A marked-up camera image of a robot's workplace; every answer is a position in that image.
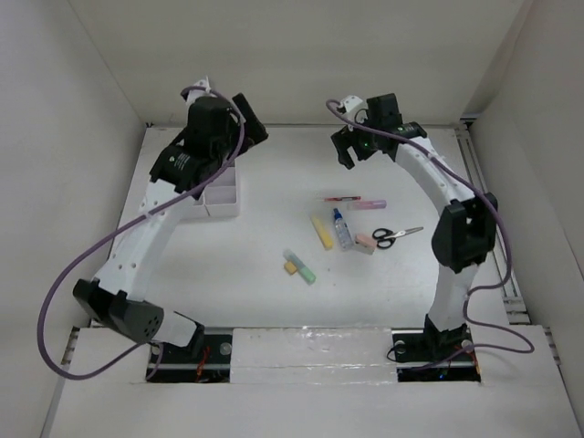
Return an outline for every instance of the red pen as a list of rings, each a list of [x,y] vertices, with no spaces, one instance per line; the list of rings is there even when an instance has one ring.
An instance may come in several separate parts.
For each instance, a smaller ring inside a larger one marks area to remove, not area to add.
[[[360,201],[360,196],[339,196],[337,198],[325,198],[326,203],[340,202],[340,201]]]

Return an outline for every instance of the clear bottle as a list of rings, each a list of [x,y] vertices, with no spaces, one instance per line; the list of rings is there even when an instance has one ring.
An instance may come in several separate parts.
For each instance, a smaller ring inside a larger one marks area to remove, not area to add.
[[[335,231],[337,232],[337,237],[339,238],[340,247],[345,251],[351,249],[353,245],[355,245],[355,242],[353,242],[353,237],[350,235],[347,223],[343,219],[343,216],[338,208],[333,208],[332,212],[335,221]]]

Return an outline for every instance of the scissors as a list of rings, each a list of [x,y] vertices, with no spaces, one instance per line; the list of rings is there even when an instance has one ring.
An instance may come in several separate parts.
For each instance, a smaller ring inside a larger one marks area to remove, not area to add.
[[[415,228],[408,228],[407,230],[401,230],[394,233],[392,230],[387,228],[378,228],[373,232],[371,237],[377,241],[377,247],[379,249],[390,249],[395,243],[395,239],[398,237],[404,237],[405,235],[411,235],[412,233],[417,233],[423,230],[423,226],[417,226]]]

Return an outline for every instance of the yellow marker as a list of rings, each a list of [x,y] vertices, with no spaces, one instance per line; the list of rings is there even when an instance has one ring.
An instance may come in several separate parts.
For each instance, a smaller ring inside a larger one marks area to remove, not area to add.
[[[325,225],[322,224],[322,221],[318,216],[314,214],[310,216],[310,220],[314,225],[315,230],[317,230],[318,237],[320,237],[320,242],[325,247],[325,249],[331,249],[333,246],[332,238],[330,237],[329,232],[325,228]]]
[[[295,274],[298,269],[296,268],[296,265],[294,265],[292,262],[285,262],[284,263],[284,269],[290,274]]]

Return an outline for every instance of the pink eraser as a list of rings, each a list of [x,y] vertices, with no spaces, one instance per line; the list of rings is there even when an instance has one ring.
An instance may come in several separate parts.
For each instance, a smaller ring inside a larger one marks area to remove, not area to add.
[[[362,253],[371,255],[376,247],[377,241],[373,237],[369,237],[368,235],[355,236],[355,249]]]

